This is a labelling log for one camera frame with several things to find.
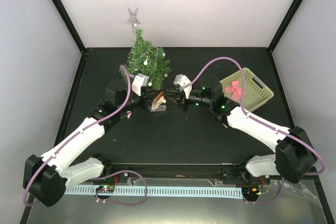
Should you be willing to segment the brown white plush ornament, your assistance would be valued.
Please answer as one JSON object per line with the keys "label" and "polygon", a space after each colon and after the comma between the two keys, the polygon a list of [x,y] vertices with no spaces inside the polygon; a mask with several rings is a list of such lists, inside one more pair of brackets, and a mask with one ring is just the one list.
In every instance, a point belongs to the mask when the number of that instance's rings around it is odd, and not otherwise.
{"label": "brown white plush ornament", "polygon": [[166,105],[166,99],[165,99],[164,95],[161,96],[161,97],[157,96],[156,98],[154,98],[154,100],[151,103],[151,106],[157,107],[157,106],[159,106],[161,104],[165,104]]}

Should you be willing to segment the clear battery box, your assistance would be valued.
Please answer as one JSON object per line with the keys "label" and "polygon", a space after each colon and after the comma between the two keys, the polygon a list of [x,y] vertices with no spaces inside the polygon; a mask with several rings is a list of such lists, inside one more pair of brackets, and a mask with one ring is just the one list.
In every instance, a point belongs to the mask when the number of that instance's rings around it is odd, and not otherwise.
{"label": "clear battery box", "polygon": [[165,104],[161,104],[157,107],[150,107],[150,112],[163,112],[166,110],[166,105]]}

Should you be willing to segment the pink cone ornament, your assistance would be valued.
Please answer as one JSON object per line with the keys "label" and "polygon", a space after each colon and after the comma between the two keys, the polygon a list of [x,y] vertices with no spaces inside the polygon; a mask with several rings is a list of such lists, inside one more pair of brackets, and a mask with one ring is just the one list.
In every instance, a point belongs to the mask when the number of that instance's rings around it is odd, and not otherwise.
{"label": "pink cone ornament", "polygon": [[128,111],[128,112],[127,112],[127,118],[128,118],[128,119],[131,117],[131,114],[132,114],[131,111]]}

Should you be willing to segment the small green christmas tree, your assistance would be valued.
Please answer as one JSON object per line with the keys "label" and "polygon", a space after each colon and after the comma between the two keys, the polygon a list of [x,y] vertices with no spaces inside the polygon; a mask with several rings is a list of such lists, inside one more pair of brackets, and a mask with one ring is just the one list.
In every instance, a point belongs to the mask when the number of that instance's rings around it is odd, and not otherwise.
{"label": "small green christmas tree", "polygon": [[129,74],[138,73],[149,76],[154,89],[163,88],[163,80],[171,71],[170,61],[165,58],[163,48],[156,47],[152,41],[143,38],[143,29],[135,33],[135,41],[124,64]]}

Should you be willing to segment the pink star ornament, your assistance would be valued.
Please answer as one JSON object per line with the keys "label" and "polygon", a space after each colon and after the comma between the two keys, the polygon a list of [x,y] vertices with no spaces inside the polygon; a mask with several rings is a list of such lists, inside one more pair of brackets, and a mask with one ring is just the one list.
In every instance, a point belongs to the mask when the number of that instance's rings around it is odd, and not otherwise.
{"label": "pink star ornament", "polygon": [[226,94],[230,94],[230,98],[234,101],[239,101],[246,93],[243,90],[243,86],[240,85],[239,80],[232,81],[229,87],[224,88],[224,91]]}

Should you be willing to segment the green plastic basket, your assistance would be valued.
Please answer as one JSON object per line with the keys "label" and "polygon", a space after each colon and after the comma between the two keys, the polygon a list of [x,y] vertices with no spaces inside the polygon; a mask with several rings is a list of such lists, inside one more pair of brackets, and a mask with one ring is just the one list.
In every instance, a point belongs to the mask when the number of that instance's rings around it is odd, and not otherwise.
{"label": "green plastic basket", "polygon": [[[243,72],[245,77],[244,91],[246,92],[243,95],[243,104],[247,111],[252,112],[269,101],[274,93],[250,69],[243,68]],[[243,86],[243,78],[239,70],[220,81],[223,86],[223,93],[229,99],[231,99],[231,95],[226,94],[224,88],[229,87],[234,80],[239,80],[240,85]]]}

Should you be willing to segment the silver star tree topper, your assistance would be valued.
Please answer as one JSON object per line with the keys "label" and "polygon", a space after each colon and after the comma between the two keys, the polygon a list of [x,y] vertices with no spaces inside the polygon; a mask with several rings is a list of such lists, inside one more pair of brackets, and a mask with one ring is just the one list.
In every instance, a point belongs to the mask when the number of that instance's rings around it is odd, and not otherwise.
{"label": "silver star tree topper", "polygon": [[130,25],[132,28],[132,32],[133,34],[135,34],[139,28],[139,25],[141,24],[139,19],[138,19],[138,8],[136,8],[134,11],[132,11],[129,7],[128,7],[128,19],[127,21],[124,23],[125,25]]}

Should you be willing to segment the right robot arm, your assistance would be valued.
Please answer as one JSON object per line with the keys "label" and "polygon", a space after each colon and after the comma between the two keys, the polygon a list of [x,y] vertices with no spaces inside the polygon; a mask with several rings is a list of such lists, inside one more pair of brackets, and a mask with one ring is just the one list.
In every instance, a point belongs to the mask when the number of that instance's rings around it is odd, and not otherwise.
{"label": "right robot arm", "polygon": [[167,89],[169,100],[183,110],[190,105],[207,108],[221,124],[250,135],[272,150],[271,155],[256,155],[245,161],[245,167],[238,171],[243,183],[250,184],[257,177],[270,175],[281,176],[296,184],[317,161],[302,128],[270,124],[244,110],[238,102],[225,97],[219,81],[205,85],[201,90],[192,86],[183,88],[189,81],[187,76],[177,75],[174,86]]}

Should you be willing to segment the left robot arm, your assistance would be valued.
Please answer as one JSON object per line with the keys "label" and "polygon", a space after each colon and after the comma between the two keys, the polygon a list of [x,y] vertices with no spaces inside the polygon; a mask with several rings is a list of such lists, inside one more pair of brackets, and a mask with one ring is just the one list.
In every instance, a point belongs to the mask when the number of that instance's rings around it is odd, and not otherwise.
{"label": "left robot arm", "polygon": [[110,161],[102,156],[96,155],[76,165],[73,161],[135,108],[152,111],[154,107],[164,104],[162,91],[147,88],[140,81],[111,81],[98,105],[76,130],[40,157],[31,155],[26,159],[24,204],[30,205],[27,198],[32,195],[43,205],[50,207],[63,197],[66,190],[87,180],[108,181],[113,169]]}

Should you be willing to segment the small circuit board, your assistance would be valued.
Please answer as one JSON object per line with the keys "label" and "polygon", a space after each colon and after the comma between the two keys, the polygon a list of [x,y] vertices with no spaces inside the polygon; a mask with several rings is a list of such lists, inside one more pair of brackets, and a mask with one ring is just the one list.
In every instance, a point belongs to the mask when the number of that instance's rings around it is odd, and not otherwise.
{"label": "small circuit board", "polygon": [[113,185],[101,185],[96,189],[97,193],[108,193],[111,194],[114,192],[114,186]]}

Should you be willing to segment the black aluminium rail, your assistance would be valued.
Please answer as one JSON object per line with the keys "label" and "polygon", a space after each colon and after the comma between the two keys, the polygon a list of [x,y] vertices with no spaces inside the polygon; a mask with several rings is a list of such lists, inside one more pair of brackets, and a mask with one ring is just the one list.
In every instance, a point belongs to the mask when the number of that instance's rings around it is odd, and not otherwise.
{"label": "black aluminium rail", "polygon": [[279,179],[279,175],[253,177],[241,165],[169,165],[169,164],[117,164],[109,163],[103,169],[101,177],[121,172],[119,182],[126,181],[126,175],[136,178],[130,173],[134,171],[144,178],[156,179],[212,179],[224,184],[253,187],[263,183],[269,185],[271,179]]}

